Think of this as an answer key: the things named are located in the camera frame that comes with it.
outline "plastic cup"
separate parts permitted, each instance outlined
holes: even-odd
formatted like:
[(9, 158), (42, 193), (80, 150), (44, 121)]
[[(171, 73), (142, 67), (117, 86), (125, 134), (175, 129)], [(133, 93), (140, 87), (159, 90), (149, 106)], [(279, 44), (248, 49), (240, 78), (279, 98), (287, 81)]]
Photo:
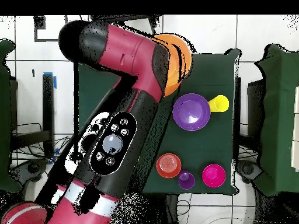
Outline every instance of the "plastic cup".
[(197, 131), (208, 123), (211, 110), (207, 100), (195, 93), (188, 93), (177, 99), (172, 110), (175, 123), (187, 131)]
[(212, 188), (220, 187), (225, 181), (225, 170), (218, 164), (208, 165), (203, 170), (203, 182)]
[(179, 173), (179, 186), (184, 190), (191, 189), (195, 184), (194, 176), (187, 170), (182, 170)]
[(171, 153), (166, 153), (159, 157), (156, 163), (157, 172), (166, 179), (177, 176), (182, 168), (180, 159)]
[(224, 95), (218, 95), (212, 100), (210, 100), (208, 104), (210, 106), (211, 112), (223, 113), (224, 111), (227, 111), (230, 102)]

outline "yellow cup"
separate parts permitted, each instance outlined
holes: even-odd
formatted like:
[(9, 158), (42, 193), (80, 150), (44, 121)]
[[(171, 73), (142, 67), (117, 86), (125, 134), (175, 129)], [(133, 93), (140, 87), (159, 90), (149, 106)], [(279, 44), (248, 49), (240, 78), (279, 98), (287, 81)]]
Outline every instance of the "yellow cup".
[(224, 95), (218, 95), (208, 102), (211, 108), (211, 112), (221, 112), (227, 111), (230, 102)]

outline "small purple cup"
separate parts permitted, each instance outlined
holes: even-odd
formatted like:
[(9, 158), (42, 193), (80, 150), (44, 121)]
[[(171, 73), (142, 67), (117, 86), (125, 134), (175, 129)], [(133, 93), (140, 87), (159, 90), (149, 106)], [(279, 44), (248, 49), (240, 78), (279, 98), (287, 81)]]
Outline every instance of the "small purple cup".
[(184, 190), (191, 189), (195, 184), (194, 176), (187, 170), (182, 170), (179, 173), (179, 186)]

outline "dark green tablecloth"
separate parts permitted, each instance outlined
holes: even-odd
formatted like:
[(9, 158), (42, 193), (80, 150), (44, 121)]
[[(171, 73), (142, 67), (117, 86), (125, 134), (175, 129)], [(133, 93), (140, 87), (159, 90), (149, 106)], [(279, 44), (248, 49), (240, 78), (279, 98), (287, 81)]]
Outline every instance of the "dark green tablecloth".
[[(231, 186), (230, 177), (232, 108), (236, 77), (234, 66), (238, 57), (239, 50), (231, 50), (226, 55), (193, 54), (191, 74), (183, 81), (179, 90), (163, 98), (159, 105), (130, 188), (140, 190), (144, 187), (144, 193), (236, 193), (237, 190)], [(79, 67), (80, 128), (116, 81), (117, 77), (107, 72), (97, 72), (83, 65)], [(208, 101), (217, 95), (226, 95), (230, 107), (224, 113), (212, 113), (210, 121), (203, 129), (185, 131), (174, 123), (171, 111), (173, 100), (186, 93), (198, 93)], [(157, 173), (154, 166), (157, 159), (168, 152), (178, 155), (183, 169), (189, 170), (195, 176), (196, 183), (191, 190), (181, 189), (177, 177), (165, 179)], [(209, 188), (201, 179), (203, 169), (211, 163), (221, 165), (227, 174), (225, 183), (219, 188)]]
[(299, 192), (299, 173), (291, 167), (295, 88), (299, 86), (299, 53), (272, 44), (256, 63), (266, 81), (265, 120), (260, 140), (263, 173), (254, 181), (265, 195)]
[(9, 72), (4, 59), (15, 49), (10, 40), (0, 39), (0, 190), (16, 193), (20, 184), (9, 177), (8, 168), (11, 164), (11, 91)]

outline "pink cup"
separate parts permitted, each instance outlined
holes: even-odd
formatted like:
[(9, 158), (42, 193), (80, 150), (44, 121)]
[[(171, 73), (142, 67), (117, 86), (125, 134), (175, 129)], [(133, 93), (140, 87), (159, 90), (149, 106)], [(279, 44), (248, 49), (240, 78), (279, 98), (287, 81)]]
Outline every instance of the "pink cup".
[(225, 171), (218, 164), (208, 165), (203, 170), (203, 182), (212, 188), (220, 187), (225, 181)]

